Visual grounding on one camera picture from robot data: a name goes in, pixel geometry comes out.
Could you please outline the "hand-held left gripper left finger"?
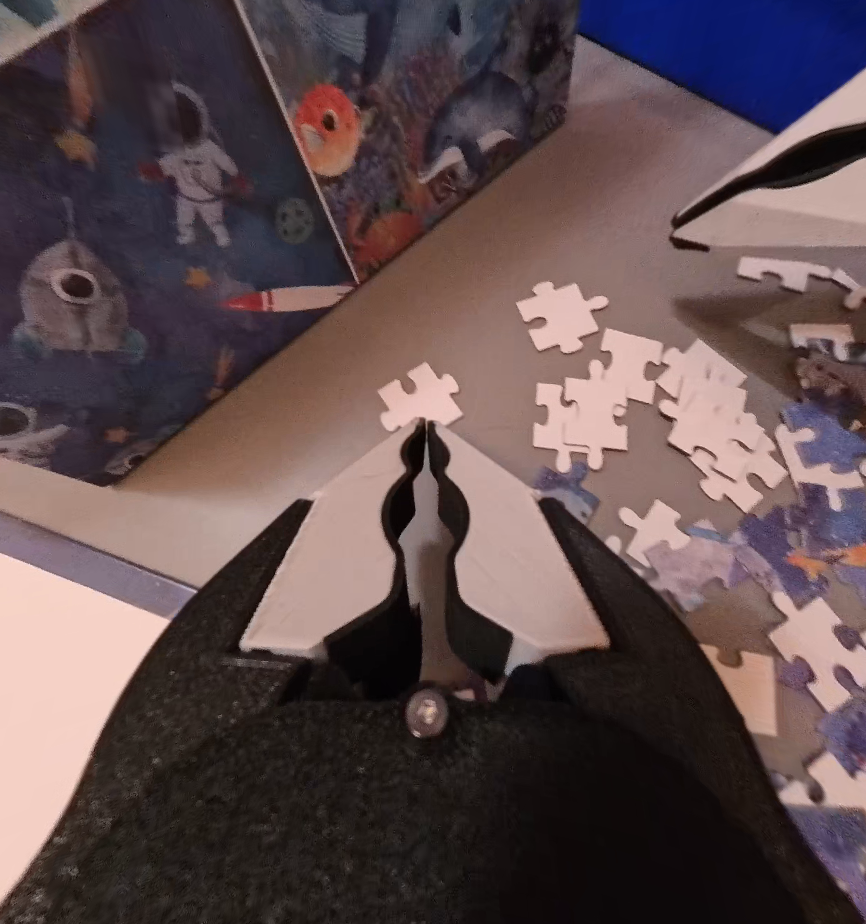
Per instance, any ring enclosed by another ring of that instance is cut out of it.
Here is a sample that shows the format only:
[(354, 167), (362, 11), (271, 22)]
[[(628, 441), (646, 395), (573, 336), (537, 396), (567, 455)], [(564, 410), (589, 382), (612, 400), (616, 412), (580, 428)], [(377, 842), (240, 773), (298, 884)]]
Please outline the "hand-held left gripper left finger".
[(307, 499), (304, 518), (240, 640), (240, 650), (328, 656), (405, 586), (401, 537), (416, 512), (427, 424), (411, 421)]

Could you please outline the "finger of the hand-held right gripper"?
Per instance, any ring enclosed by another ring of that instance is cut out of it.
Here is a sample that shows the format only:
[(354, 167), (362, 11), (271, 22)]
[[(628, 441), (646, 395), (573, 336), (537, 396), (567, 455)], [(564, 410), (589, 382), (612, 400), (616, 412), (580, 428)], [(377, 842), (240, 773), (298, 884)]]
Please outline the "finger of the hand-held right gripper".
[(866, 158), (866, 68), (688, 204), (671, 228), (741, 192), (822, 179)]
[(741, 192), (670, 239), (706, 249), (866, 248), (866, 158), (799, 186)]

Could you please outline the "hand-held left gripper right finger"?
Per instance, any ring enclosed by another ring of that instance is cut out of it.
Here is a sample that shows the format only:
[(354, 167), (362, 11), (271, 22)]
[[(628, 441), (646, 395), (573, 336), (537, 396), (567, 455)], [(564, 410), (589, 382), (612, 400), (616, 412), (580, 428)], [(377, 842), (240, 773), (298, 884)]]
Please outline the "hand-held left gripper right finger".
[(450, 649), (490, 683), (610, 639), (534, 491), (447, 427), (427, 424), (438, 514), (451, 538)]

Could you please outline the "pile of puzzle pieces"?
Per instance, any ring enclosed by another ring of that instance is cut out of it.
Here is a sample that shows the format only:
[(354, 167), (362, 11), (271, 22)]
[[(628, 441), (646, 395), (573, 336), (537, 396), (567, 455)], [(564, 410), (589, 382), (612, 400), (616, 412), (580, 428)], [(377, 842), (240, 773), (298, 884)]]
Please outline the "pile of puzzle pieces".
[(804, 751), (774, 775), (810, 847), (866, 921), (866, 343), (846, 323), (748, 319), (755, 346), (790, 372), (776, 422), (749, 407), (752, 379), (704, 339), (684, 348), (602, 325), (608, 299), (537, 284), (518, 303), (537, 350), (600, 356), (535, 386), (532, 445), (553, 456), (533, 483), (589, 521), (588, 470), (638, 450), (658, 413), (692, 486), (739, 512), (721, 529), (655, 497), (616, 512), (607, 538), (683, 616), (721, 598), (702, 646), (750, 732)]

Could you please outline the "white puzzle piece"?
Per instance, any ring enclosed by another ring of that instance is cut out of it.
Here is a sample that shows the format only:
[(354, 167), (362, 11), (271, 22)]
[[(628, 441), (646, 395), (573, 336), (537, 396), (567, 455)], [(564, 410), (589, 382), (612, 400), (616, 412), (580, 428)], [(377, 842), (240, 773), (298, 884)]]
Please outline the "white puzzle piece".
[(439, 375), (425, 362), (410, 370), (407, 377), (413, 383), (412, 390), (406, 390), (400, 380), (378, 389), (385, 405), (380, 422), (387, 432), (393, 433), (413, 421), (450, 425), (463, 417), (456, 400), (460, 386), (451, 374)]

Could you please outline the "blue plastic bin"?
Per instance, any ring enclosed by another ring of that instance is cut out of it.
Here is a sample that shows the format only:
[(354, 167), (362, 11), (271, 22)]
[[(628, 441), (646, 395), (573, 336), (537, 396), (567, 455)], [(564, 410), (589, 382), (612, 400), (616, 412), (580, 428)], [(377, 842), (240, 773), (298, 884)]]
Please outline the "blue plastic bin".
[(774, 133), (866, 67), (866, 1), (584, 1), (578, 31)]

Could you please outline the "white puzzle tray blue rim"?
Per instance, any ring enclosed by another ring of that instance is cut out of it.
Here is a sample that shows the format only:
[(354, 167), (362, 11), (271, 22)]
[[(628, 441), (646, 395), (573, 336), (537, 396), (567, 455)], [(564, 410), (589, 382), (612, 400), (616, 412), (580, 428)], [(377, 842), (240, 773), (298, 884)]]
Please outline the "white puzzle tray blue rim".
[(0, 512), (0, 904), (195, 588)]

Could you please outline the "space and ocean print box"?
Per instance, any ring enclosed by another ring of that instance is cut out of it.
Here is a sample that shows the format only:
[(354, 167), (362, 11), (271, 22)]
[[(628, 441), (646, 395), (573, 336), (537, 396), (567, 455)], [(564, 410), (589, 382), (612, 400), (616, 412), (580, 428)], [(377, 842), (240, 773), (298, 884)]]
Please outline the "space and ocean print box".
[(0, 458), (109, 486), (563, 124), (580, 2), (109, 1), (0, 66)]

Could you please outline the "forest flower picture box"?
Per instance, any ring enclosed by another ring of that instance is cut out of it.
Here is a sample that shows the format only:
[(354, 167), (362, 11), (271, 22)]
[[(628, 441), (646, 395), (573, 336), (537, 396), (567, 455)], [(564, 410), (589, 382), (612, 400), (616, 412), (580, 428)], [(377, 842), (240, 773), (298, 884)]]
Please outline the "forest flower picture box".
[(0, 66), (103, 4), (104, 1), (0, 1)]

